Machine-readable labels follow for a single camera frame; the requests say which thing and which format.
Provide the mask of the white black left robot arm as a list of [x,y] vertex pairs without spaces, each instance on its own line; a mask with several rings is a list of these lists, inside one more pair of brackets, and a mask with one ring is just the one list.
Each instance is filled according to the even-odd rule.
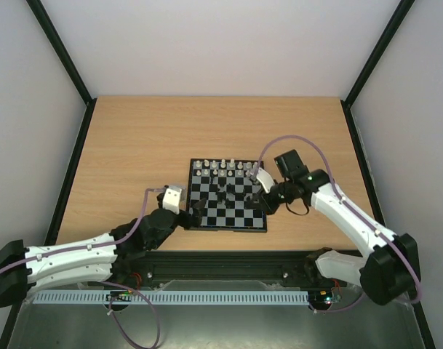
[[177,227],[198,227],[206,200],[192,212],[159,207],[141,220],[76,243],[26,247],[14,240],[0,249],[0,308],[14,305],[42,289],[107,281],[120,267],[158,249]]

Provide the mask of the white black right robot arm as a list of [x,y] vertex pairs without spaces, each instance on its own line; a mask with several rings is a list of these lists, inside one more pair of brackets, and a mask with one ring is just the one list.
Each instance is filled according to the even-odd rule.
[[298,152],[277,156],[281,182],[259,164],[253,164],[247,177],[260,185],[248,205],[266,215],[281,205],[301,200],[306,209],[315,209],[337,226],[355,245],[359,256],[323,247],[306,257],[306,278],[315,285],[327,279],[353,284],[376,304],[386,305],[403,294],[416,303],[421,298],[418,246],[412,236],[398,235],[380,224],[349,199],[323,169],[311,171]]

